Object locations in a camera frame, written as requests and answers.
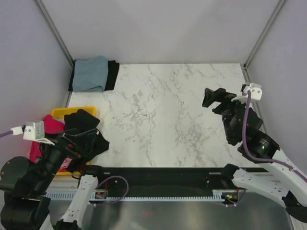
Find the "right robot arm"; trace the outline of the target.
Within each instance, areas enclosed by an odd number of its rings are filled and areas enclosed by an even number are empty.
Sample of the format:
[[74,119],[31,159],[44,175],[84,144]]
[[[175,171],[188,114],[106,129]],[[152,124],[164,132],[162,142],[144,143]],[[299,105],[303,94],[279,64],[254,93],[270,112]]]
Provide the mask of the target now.
[[279,144],[260,130],[263,120],[250,106],[252,99],[261,98],[261,89],[243,85],[242,95],[206,88],[202,106],[214,102],[212,112],[221,115],[228,144],[240,144],[238,152],[248,161],[272,174],[277,182],[255,176],[233,164],[227,164],[220,174],[224,188],[243,188],[262,195],[282,206],[293,218],[307,221],[307,176],[286,156]]

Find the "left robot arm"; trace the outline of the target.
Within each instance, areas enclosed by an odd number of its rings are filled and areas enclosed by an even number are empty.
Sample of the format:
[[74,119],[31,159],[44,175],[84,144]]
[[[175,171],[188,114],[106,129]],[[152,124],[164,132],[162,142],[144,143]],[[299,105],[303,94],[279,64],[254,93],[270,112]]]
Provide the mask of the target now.
[[5,200],[0,212],[2,226],[6,230],[80,230],[92,192],[105,184],[100,168],[83,168],[77,194],[55,225],[51,224],[46,191],[66,158],[72,160],[68,171],[75,172],[105,150],[104,141],[97,129],[45,134],[40,142],[42,159],[37,163],[26,157],[7,161],[0,172],[0,189]]

